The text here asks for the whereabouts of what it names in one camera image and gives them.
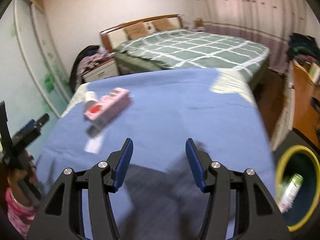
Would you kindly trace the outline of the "pink patterned sleeve forearm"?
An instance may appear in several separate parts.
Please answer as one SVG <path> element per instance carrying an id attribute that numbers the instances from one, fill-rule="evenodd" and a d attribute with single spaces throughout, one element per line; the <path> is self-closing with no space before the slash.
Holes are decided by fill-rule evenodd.
<path id="1" fill-rule="evenodd" d="M 7 188 L 6 190 L 5 200 L 7 202 L 7 216 L 9 221 L 20 235 L 26 239 L 31 223 L 38 212 L 38 208 L 34 206 L 26 207 L 21 205 L 14 198 L 10 188 Z"/>

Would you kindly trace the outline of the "person's left hand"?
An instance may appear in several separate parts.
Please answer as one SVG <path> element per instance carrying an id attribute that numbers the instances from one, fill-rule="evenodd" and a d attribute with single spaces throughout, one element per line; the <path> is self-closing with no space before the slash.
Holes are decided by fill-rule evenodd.
<path id="1" fill-rule="evenodd" d="M 21 187 L 19 186 L 18 182 L 20 180 L 24 180 L 25 178 L 29 179 L 29 183 L 37 186 L 38 178 L 36 174 L 36 166 L 33 162 L 33 156 L 30 152 L 26 152 L 29 158 L 29 168 L 28 170 L 19 170 L 15 169 L 9 171 L 7 180 L 9 183 L 9 187 L 11 189 L 12 196 L 16 200 L 18 204 L 24 207 L 32 206 L 30 199 L 23 193 Z"/>

